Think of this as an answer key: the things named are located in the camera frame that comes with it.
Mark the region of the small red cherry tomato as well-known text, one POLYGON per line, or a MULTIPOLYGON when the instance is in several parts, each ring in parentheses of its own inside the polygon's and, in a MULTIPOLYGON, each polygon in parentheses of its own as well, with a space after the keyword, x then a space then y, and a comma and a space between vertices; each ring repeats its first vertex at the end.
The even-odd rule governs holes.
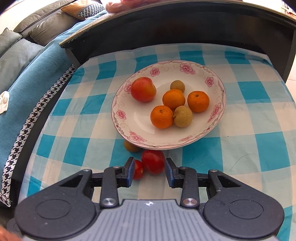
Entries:
POLYGON ((135 160, 134 180, 140 180, 144 175, 144 166, 141 161, 135 160))

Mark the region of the large red cherry tomato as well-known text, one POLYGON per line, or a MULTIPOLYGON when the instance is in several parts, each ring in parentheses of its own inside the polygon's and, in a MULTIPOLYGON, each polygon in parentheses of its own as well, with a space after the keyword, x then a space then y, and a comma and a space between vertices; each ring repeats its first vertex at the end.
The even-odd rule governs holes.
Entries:
POLYGON ((150 174, 158 175, 164 171, 165 156, 162 151, 145 150, 142 153, 142 164, 150 174))

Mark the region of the large brown longan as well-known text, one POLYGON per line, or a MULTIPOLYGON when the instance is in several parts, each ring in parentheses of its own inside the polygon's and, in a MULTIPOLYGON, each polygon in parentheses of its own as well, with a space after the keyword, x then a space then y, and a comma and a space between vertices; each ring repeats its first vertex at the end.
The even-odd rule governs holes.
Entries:
POLYGON ((192 122, 193 113, 187 106, 178 106, 174 111, 173 119, 176 126, 186 128, 192 122))

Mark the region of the orange mandarin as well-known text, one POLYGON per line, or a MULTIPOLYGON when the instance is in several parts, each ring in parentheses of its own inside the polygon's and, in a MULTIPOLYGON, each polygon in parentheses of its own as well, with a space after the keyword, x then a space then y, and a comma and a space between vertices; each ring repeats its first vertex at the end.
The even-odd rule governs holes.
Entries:
POLYGON ((151 111, 150 119, 156 128, 169 128, 173 124, 173 111, 168 106, 158 105, 151 111))

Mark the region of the white floral ceramic plate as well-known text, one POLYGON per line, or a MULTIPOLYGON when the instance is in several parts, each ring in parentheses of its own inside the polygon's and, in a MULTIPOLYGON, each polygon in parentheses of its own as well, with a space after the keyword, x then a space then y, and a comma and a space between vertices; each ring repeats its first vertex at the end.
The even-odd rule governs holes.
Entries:
POLYGON ((171 60, 129 77, 115 94, 111 116, 126 141, 144 149, 169 150, 207 135, 225 106, 225 87, 212 70, 171 60))

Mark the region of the mandarin on plate right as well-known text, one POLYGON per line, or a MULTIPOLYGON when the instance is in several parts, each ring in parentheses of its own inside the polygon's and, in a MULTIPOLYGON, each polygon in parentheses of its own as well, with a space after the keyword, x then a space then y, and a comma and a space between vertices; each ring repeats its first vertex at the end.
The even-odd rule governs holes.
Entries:
POLYGON ((193 91, 188 95, 187 103, 191 111, 201 113, 209 107, 210 99, 203 91, 193 91))

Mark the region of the blue white checkered cloth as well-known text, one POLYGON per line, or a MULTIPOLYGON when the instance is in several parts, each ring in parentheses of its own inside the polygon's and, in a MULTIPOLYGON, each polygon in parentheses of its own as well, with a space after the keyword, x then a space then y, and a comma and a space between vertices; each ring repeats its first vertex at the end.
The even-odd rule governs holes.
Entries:
POLYGON ((207 136, 165 151, 178 166, 220 170, 275 198, 280 240, 295 240, 295 103, 266 56, 215 45, 159 45, 94 57, 73 75, 30 156, 20 199, 81 169, 101 172, 132 155, 111 121, 111 103, 136 71, 166 60, 200 63, 226 89, 222 120, 207 136))

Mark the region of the mandarin in plate centre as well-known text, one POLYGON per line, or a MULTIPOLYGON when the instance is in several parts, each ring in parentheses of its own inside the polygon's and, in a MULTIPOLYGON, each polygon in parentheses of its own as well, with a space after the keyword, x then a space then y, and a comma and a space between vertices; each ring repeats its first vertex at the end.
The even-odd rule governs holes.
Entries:
POLYGON ((162 98, 163 104, 171 110, 175 110, 178 106, 185 104, 184 94, 178 89, 168 90, 162 98))

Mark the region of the red apple on plate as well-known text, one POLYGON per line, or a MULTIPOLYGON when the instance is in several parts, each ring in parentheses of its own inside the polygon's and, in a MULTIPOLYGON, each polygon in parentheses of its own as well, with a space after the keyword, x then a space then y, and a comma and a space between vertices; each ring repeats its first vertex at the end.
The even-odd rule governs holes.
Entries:
POLYGON ((132 97, 140 102, 150 102, 154 99, 157 93, 151 78, 140 77, 137 78, 131 86, 132 97))

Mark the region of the small longan on plate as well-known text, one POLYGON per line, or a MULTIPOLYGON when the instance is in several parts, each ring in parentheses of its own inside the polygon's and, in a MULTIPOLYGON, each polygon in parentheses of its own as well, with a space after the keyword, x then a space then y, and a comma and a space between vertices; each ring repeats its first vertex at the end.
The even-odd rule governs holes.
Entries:
POLYGON ((172 90, 172 89, 178 89, 178 90, 180 90, 182 93, 184 93, 184 91, 185 91, 185 85, 184 85, 184 83, 182 82, 182 81, 180 81, 180 80, 175 80, 175 81, 173 81, 172 83, 171 83, 171 85, 170 85, 170 89, 172 90))

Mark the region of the teal sofa blanket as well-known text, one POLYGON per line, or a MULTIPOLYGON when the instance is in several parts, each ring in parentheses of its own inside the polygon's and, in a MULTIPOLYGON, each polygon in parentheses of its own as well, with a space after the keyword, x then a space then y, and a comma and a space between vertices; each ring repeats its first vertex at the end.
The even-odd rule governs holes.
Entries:
POLYGON ((49 42, 20 74, 12 87, 8 110, 1 114, 1 174, 23 124, 43 95, 72 65, 59 43, 107 11, 76 23, 49 42))

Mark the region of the white crumpled cloth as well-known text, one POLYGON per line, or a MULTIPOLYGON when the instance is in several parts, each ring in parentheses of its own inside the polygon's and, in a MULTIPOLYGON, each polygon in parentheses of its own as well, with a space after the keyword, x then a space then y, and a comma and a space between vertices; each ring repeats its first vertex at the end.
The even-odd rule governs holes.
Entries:
POLYGON ((8 110, 10 94, 8 91, 4 91, 0 95, 0 114, 8 110))

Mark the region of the grey sofa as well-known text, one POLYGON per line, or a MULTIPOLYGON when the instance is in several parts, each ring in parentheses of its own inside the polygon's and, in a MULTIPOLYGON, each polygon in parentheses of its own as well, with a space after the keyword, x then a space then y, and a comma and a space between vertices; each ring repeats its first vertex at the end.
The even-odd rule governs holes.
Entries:
POLYGON ((55 1, 30 14, 14 30, 1 32, 1 92, 10 89, 46 44, 79 22, 62 11, 73 2, 55 1))

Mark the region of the dark wooden coffee table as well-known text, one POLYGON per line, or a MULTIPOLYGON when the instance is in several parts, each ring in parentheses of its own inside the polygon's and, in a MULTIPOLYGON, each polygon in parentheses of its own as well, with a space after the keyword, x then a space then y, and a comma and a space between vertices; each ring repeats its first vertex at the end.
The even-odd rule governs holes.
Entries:
POLYGON ((243 1, 161 1, 105 14, 60 43, 75 66, 159 44, 209 43, 266 54, 283 80, 295 57, 295 20, 243 1))

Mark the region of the orange houndstooth pillow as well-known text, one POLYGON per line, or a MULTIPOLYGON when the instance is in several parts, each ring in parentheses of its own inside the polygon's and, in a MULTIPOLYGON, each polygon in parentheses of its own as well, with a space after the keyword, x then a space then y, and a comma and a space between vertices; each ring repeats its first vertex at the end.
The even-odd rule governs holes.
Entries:
POLYGON ((68 15, 79 20, 85 20, 101 13, 104 10, 105 8, 101 3, 89 0, 74 1, 61 8, 62 12, 67 13, 68 15))

